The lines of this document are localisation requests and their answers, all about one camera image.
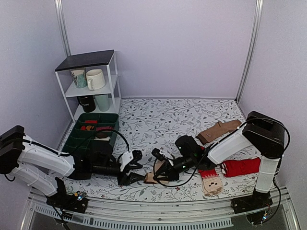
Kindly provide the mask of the striped beige knit sock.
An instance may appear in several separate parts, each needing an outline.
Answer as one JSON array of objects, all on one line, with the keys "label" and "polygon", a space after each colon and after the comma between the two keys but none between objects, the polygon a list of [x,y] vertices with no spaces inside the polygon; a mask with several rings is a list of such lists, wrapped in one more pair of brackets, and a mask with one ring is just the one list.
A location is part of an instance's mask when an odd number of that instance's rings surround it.
[{"label": "striped beige knit sock", "polygon": [[157,160],[153,166],[151,172],[148,172],[145,176],[144,183],[145,184],[158,184],[158,182],[154,179],[155,175],[158,175],[158,169],[165,163],[165,161]]}]

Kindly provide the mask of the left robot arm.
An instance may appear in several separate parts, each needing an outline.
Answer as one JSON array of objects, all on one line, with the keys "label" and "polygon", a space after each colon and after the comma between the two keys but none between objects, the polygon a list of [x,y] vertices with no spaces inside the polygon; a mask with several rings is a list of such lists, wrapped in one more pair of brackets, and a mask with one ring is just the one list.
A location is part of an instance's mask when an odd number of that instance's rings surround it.
[{"label": "left robot arm", "polygon": [[40,171],[45,168],[73,180],[89,180],[92,174],[114,176],[118,185],[130,185],[144,180],[134,173],[142,168],[140,150],[127,150],[118,158],[113,147],[105,140],[95,139],[92,134],[81,140],[76,147],[61,152],[34,141],[24,133],[24,127],[14,126],[0,136],[0,173],[19,177],[52,199],[61,208],[71,204],[61,179],[51,178]]}]

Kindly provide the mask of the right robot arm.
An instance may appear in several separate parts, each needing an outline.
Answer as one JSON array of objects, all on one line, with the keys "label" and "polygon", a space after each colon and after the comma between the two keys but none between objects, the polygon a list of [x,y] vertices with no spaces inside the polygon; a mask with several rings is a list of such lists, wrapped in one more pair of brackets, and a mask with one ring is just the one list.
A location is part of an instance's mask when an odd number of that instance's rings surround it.
[{"label": "right robot arm", "polygon": [[179,174],[189,168],[211,170],[237,152],[253,146],[261,154],[260,172],[255,193],[248,199],[252,209],[263,205],[276,174],[279,162],[290,143],[290,134],[284,124],[266,115],[252,111],[246,121],[220,141],[203,149],[193,137],[181,136],[175,141],[181,157],[168,159],[154,149],[152,155],[164,163],[154,170],[153,179],[177,181]]}]

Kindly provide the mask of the red socks in bin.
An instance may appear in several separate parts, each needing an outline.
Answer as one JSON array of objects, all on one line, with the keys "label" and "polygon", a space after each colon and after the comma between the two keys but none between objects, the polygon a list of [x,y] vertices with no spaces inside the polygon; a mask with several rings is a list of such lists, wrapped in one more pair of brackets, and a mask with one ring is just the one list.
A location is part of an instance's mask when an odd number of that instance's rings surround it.
[{"label": "red socks in bin", "polygon": [[82,131],[100,131],[104,129],[113,129],[112,123],[99,123],[97,120],[85,120],[81,122],[80,130]]}]

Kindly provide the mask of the red beige character sock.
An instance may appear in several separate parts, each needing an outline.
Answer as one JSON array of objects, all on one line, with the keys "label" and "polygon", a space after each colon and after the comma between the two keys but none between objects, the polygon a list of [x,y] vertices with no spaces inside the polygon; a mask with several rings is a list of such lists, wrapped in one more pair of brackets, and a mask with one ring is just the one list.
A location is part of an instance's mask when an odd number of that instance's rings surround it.
[{"label": "red beige character sock", "polygon": [[214,196],[222,192],[223,183],[215,169],[198,170],[202,179],[202,188],[205,196]]}]

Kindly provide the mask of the floral patterned table mat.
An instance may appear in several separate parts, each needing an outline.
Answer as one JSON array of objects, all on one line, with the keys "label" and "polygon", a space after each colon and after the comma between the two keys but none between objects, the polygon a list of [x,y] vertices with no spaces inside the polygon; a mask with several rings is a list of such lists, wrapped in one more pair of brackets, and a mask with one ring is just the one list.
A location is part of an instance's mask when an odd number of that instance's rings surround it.
[{"label": "floral patterned table mat", "polygon": [[[216,122],[228,122],[244,117],[232,100],[203,99],[124,99],[119,114],[119,132],[114,145],[114,156],[127,148],[142,152],[142,168],[138,174],[145,175],[153,168],[151,154],[158,148],[179,157],[175,141],[183,135],[195,137]],[[76,181],[64,178],[66,190],[86,192],[89,197],[141,201],[183,202],[245,196],[253,192],[257,175],[249,174],[233,178],[223,176],[216,168],[223,190],[217,195],[205,196],[202,179],[191,172],[181,173],[178,182],[169,187],[160,184],[136,182],[119,186],[116,177],[93,175],[89,180]]]}]

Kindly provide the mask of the green divided organizer bin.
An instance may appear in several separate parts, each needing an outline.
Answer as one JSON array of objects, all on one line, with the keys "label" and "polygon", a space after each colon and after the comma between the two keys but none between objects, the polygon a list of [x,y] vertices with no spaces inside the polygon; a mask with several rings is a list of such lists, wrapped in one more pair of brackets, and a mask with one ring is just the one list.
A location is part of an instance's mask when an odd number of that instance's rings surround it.
[{"label": "green divided organizer bin", "polygon": [[[100,131],[82,131],[80,130],[81,122],[85,120],[97,120],[99,123],[112,123],[114,128],[112,130],[119,131],[119,115],[114,113],[82,113],[76,120],[74,127],[72,128],[62,151],[65,153],[84,154],[93,150],[98,144],[105,142],[112,147],[115,145],[117,133]],[[110,141],[95,140],[96,133],[106,133],[111,136]]]}]

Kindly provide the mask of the red folded sock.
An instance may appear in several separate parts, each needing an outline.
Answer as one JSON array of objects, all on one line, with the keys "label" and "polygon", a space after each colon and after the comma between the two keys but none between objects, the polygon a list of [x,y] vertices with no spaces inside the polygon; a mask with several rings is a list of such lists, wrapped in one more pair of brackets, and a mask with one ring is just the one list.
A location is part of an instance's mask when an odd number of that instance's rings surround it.
[{"label": "red folded sock", "polygon": [[258,173],[261,159],[227,160],[220,164],[221,171],[225,177],[237,177],[252,173]]}]

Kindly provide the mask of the pale green cup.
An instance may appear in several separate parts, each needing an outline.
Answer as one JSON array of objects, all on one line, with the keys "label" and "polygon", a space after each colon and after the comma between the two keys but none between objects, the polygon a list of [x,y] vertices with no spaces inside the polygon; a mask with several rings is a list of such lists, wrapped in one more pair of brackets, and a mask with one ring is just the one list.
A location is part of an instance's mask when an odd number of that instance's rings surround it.
[{"label": "pale green cup", "polygon": [[101,112],[105,112],[109,109],[109,97],[107,94],[96,95],[94,98]]}]

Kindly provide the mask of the black mug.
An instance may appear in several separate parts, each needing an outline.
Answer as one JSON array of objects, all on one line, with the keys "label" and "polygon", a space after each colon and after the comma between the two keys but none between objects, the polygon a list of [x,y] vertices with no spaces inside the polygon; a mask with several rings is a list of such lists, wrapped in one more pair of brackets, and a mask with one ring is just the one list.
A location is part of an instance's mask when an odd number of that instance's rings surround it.
[{"label": "black mug", "polygon": [[84,112],[90,113],[96,109],[94,97],[92,95],[77,97],[79,105],[83,108]]}]

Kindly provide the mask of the white metal shelf unit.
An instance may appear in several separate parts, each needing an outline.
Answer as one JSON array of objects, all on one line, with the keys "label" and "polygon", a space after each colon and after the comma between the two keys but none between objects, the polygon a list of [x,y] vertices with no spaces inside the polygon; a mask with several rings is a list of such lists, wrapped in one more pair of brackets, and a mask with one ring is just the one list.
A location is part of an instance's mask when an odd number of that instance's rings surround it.
[{"label": "white metal shelf unit", "polygon": [[[66,70],[71,72],[73,82],[68,89],[64,90],[59,72]],[[84,113],[84,110],[81,105],[78,105],[76,111],[72,112],[67,101],[68,98],[107,95],[109,109],[105,112],[114,114],[119,113],[121,91],[118,79],[116,53],[114,50],[68,56],[56,67],[55,74],[73,122]]]}]

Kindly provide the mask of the cream ceramic mug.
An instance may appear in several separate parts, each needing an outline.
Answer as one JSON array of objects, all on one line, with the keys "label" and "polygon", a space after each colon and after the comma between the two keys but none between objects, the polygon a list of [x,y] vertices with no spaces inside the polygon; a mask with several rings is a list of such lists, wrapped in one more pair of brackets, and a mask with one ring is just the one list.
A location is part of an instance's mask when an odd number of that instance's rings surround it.
[{"label": "cream ceramic mug", "polygon": [[86,73],[87,86],[90,91],[101,89],[105,86],[105,78],[101,69],[92,69]]}]

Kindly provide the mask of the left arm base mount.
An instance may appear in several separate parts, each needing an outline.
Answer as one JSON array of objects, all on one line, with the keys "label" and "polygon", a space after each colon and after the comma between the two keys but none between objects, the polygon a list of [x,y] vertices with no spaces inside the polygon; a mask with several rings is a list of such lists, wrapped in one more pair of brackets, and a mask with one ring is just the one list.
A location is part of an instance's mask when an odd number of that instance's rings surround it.
[{"label": "left arm base mount", "polygon": [[61,210],[68,210],[78,213],[85,213],[89,200],[86,198],[86,194],[77,191],[74,194],[68,194],[64,182],[55,177],[57,182],[56,193],[51,196],[47,196],[46,204],[58,207]]}]

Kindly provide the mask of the aluminium front rail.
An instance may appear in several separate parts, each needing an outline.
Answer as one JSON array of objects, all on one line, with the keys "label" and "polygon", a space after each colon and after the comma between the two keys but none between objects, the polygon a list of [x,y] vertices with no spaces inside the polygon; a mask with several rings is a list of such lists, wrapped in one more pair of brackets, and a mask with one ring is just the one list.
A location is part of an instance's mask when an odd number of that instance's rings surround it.
[{"label": "aluminium front rail", "polygon": [[264,209],[236,213],[232,198],[183,202],[138,202],[90,198],[85,213],[72,212],[66,225],[36,189],[26,202],[21,229],[102,230],[301,230],[286,187],[271,190],[269,217],[255,225]]}]

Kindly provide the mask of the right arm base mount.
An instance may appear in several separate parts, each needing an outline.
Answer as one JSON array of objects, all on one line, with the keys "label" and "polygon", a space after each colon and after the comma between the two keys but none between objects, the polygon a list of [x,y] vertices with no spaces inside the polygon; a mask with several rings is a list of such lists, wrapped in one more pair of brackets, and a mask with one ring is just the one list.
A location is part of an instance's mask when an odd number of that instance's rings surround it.
[{"label": "right arm base mount", "polygon": [[246,215],[248,222],[252,225],[260,225],[268,219],[272,213],[272,204],[270,192],[260,193],[256,190],[253,191],[252,195],[231,200],[231,208],[235,214],[261,209],[259,212]]}]

